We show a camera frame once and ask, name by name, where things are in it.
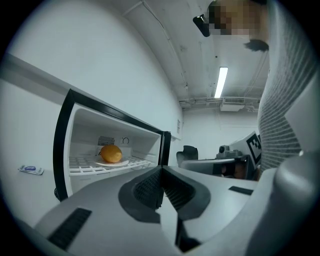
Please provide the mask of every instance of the white plate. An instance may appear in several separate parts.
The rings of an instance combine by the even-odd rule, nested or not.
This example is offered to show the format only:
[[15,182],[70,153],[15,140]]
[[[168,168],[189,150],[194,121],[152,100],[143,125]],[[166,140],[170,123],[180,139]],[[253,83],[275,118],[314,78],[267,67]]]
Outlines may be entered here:
[[127,164],[129,164],[129,160],[127,160],[126,158],[122,158],[119,162],[106,162],[105,160],[103,160],[103,158],[99,155],[96,158],[93,159],[93,161],[100,166],[108,166],[108,167],[121,167],[121,166],[126,166]]

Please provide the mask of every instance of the fluorescent light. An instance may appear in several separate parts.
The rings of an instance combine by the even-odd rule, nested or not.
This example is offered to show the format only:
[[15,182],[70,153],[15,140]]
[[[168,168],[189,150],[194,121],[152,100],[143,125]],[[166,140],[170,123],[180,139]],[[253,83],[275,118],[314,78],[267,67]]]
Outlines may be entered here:
[[228,68],[227,67],[220,67],[218,84],[216,85],[215,90],[215,98],[220,98],[222,90],[225,86],[226,78],[227,78]]

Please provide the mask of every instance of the black chair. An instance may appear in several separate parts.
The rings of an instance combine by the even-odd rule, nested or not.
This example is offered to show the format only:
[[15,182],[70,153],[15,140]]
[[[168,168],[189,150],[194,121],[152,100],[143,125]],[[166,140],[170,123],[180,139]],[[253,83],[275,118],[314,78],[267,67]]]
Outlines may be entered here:
[[194,146],[183,146],[183,151],[176,153],[176,161],[178,166],[181,167],[181,163],[184,160],[198,160],[198,149]]

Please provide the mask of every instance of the air conditioning unit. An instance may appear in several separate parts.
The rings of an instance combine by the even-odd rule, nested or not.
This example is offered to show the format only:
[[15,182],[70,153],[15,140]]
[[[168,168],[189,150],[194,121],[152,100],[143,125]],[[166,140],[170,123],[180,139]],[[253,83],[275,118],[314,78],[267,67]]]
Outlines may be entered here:
[[224,98],[220,105],[220,110],[237,112],[243,109],[244,106],[245,106],[244,98]]

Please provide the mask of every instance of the striped fabric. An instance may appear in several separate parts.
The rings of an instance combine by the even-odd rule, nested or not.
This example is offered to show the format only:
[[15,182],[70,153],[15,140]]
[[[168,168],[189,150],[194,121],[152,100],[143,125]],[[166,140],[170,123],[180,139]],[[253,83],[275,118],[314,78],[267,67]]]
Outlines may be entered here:
[[295,18],[276,1],[268,2],[270,73],[258,112],[262,172],[301,151],[285,114],[319,68]]

